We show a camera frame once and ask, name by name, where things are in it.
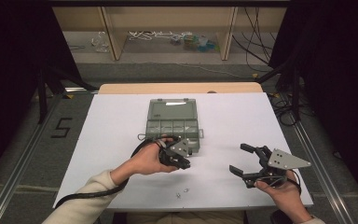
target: silver metal plate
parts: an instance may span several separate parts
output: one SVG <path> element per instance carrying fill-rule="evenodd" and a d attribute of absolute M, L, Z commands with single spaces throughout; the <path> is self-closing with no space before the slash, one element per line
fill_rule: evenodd
<path fill-rule="evenodd" d="M 275 148 L 269 158 L 268 165 L 283 170 L 289 170 L 308 167 L 310 166 L 310 162 Z"/>

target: floor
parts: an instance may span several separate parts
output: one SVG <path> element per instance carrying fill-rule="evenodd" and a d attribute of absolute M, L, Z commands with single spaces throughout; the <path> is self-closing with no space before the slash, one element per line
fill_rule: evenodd
<path fill-rule="evenodd" d="M 170 44 L 170 39 L 152 36 L 148 40 L 134 38 L 127 41 L 119 61 L 112 61 L 109 52 L 96 52 L 91 40 L 98 33 L 64 33 L 83 79 L 100 86 L 106 82 L 145 82 L 153 80 L 198 81 L 252 80 L 270 70 L 260 59 L 268 60 L 262 48 L 250 44 L 249 50 L 257 57 L 246 55 L 235 42 L 227 61 L 220 60 L 218 50 L 208 52 L 188 51 L 182 46 Z M 213 34 L 205 35 L 215 42 Z M 245 47 L 251 34 L 235 34 Z M 276 34 L 262 34 L 263 45 L 272 48 Z M 273 77 L 262 84 L 267 93 L 276 93 Z M 63 82 L 67 87 L 72 83 Z M 279 109 L 287 101 L 290 92 L 281 92 L 271 98 L 271 104 Z M 68 93 L 65 96 L 48 93 L 49 114 L 47 122 L 38 125 L 37 96 L 30 102 L 25 117 L 10 147 L 0 160 L 0 223 L 40 223 L 52 211 L 65 169 L 76 147 L 76 140 L 93 94 L 86 91 Z M 358 223 L 358 186 L 345 163 L 335 154 L 323 126 L 307 104 L 302 93 L 301 121 L 296 125 L 290 113 L 277 116 L 283 134 L 292 153 L 309 158 L 318 164 L 301 170 L 301 174 L 314 200 L 310 212 L 326 223 Z M 57 129 L 57 125 L 69 127 L 69 131 Z M 250 224 L 268 224 L 269 215 L 276 208 L 247 211 Z M 100 223 L 111 223 L 111 212 L 104 212 Z"/>

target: person's left hand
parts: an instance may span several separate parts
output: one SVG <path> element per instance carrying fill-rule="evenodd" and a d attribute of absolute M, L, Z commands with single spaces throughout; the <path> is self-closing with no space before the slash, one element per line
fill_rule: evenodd
<path fill-rule="evenodd" d="M 164 142 L 172 141 L 170 138 L 162 138 L 161 140 Z M 161 164 L 158 159 L 158 152 L 159 146 L 156 143 L 144 146 L 132 158 L 110 172 L 113 182 L 119 185 L 135 174 L 152 175 L 154 173 L 170 173 L 177 170 L 174 166 Z"/>

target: person's right hand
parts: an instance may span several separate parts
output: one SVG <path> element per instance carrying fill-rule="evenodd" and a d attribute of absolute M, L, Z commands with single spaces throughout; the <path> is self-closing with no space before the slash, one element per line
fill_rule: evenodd
<path fill-rule="evenodd" d="M 286 175 L 287 178 L 296 181 L 293 171 L 287 171 Z M 289 216 L 294 223 L 306 222 L 312 219 L 310 213 L 308 213 L 301 202 L 300 193 L 294 184 L 286 181 L 283 185 L 273 188 L 266 182 L 256 181 L 255 187 L 266 192 L 278 208 Z"/>

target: white table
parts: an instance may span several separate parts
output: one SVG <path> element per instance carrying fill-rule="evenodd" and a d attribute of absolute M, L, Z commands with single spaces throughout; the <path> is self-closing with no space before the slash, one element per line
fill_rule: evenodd
<path fill-rule="evenodd" d="M 122 212 L 200 211 L 275 205 L 267 194 L 247 189 L 228 170 L 230 164 L 245 173 L 261 170 L 258 157 L 241 150 L 241 143 L 290 152 L 269 99 L 262 92 L 95 95 L 57 201 L 81 188 L 92 175 L 115 168 L 131 156 L 141 143 L 137 135 L 145 133 L 149 101 L 158 98 L 196 99 L 199 125 L 205 135 L 200 139 L 200 153 L 188 158 L 189 169 L 131 177 L 108 208 Z M 303 203 L 313 205 L 306 186 L 301 187 Z"/>

